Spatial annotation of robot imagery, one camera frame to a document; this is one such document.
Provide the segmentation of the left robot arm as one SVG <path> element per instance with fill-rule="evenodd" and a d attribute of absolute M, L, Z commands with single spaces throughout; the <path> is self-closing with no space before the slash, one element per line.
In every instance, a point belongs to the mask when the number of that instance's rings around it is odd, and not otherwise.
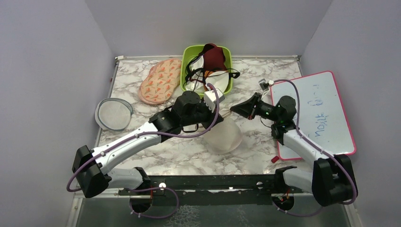
<path fill-rule="evenodd" d="M 174 105 L 154 114 L 135 131 L 101 147 L 78 148 L 72 165 L 73 176 L 67 191 L 82 191 L 85 198 L 93 198 L 108 188 L 132 189 L 143 194 L 150 179 L 141 167 L 117 169 L 122 161 L 144 149 L 170 138 L 196 138 L 223 121 L 219 104 L 223 93 L 213 88 L 203 98 L 193 91 L 183 92 Z"/>

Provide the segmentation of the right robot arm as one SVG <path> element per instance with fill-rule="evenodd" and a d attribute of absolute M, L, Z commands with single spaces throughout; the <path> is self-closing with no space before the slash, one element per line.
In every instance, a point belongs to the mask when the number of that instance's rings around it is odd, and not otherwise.
<path fill-rule="evenodd" d="M 232 106 L 230 111 L 249 120 L 260 116 L 273 121 L 270 126 L 273 139 L 296 152 L 312 167 L 311 173 L 296 167 L 276 170 L 273 179 L 276 191 L 299 188 L 311 193 L 323 207 L 355 201 L 358 191 L 350 158 L 325 151 L 301 132 L 293 120 L 297 113 L 294 98 L 282 96 L 276 105 L 270 105 L 262 101 L 260 93 L 254 93 L 247 101 Z"/>

